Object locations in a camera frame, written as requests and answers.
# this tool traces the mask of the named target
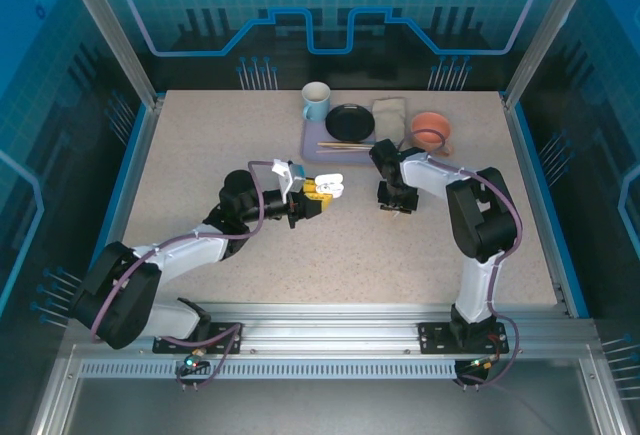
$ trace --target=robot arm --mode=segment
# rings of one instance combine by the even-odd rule
[[[487,304],[492,270],[516,238],[516,225],[507,207],[479,181],[432,163],[433,157],[421,149],[400,152],[390,140],[383,140],[374,145],[370,155],[385,179],[378,187],[381,209],[415,211],[418,189],[447,202],[453,236],[465,256],[449,329],[462,349],[471,349],[476,342],[484,344],[495,328],[495,317]],[[477,173],[510,199],[498,170],[487,168]]]
[[[321,175],[306,179],[301,166],[275,160],[272,171],[278,175],[280,189],[265,191],[264,218],[287,217],[289,226],[313,218],[342,194],[342,175]],[[258,193],[251,174],[236,170],[224,180],[220,203],[207,218],[175,242],[128,248],[120,242],[105,247],[71,301],[71,315],[91,328],[114,284],[140,258],[154,251],[125,282],[105,312],[97,335],[112,348],[129,345],[142,336],[171,336],[201,341],[209,333],[208,314],[188,300],[157,303],[159,286],[205,264],[235,255],[247,242],[216,235],[243,235],[246,225],[258,220]]]

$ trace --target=speckled countertop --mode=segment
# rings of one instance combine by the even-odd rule
[[[523,218],[520,250],[505,262],[498,303],[553,305],[551,279],[515,152],[495,92],[334,91],[332,104],[371,105],[402,96],[407,118],[425,110],[452,123],[453,161],[498,168]],[[231,171],[249,160],[301,161],[302,100],[297,91],[170,91],[125,233],[127,245],[159,242],[194,228],[218,203]],[[445,204],[420,194],[417,213],[378,209],[373,167],[304,163],[307,176],[339,171],[344,195],[295,230],[266,221],[229,260],[201,267],[160,296],[201,302],[452,303],[462,255]],[[265,189],[277,188],[268,170]]]

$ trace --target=purple tray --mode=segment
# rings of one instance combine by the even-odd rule
[[[353,164],[353,165],[373,165],[373,162],[369,158],[369,151],[363,150],[362,153],[347,152],[347,153],[316,153],[317,150],[328,150],[327,148],[318,147],[318,142],[337,142],[327,132],[327,129],[322,122],[304,122],[304,128],[302,129],[302,147],[300,148],[300,155],[307,162],[315,163],[339,163]],[[363,143],[374,143],[376,141],[375,131],[367,138]]]

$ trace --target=blue mug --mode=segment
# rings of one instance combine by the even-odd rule
[[[322,122],[329,113],[331,89],[322,82],[310,82],[302,87],[304,109],[302,118],[310,122]]]

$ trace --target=black mounting plate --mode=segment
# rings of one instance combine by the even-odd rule
[[[237,325],[237,322],[230,323],[211,323],[209,326],[209,334],[207,338],[215,337],[217,334],[224,332],[232,328],[234,325]],[[233,346],[231,347],[230,355],[237,355],[240,353],[240,344],[242,343],[242,325],[240,325],[240,330],[238,330],[238,337],[240,337],[237,341],[233,342]],[[233,333],[230,333],[222,340],[220,340],[215,345],[210,345],[207,347],[207,355],[222,355],[224,350],[227,348],[227,345],[231,341],[231,337]],[[193,351],[193,348],[180,347],[178,345],[174,345],[171,342],[167,342],[163,338],[156,338],[153,341],[153,353],[159,354],[184,354],[188,355]]]
[[[495,330],[492,332],[498,337],[504,336],[498,348],[500,353],[509,353],[509,341],[507,340],[504,323],[496,322]],[[484,339],[480,343],[473,344],[464,350],[461,349],[451,330],[449,322],[430,322],[418,324],[418,336],[420,337],[420,353],[423,355],[460,355],[479,354],[492,355],[496,353],[496,347],[489,339]]]

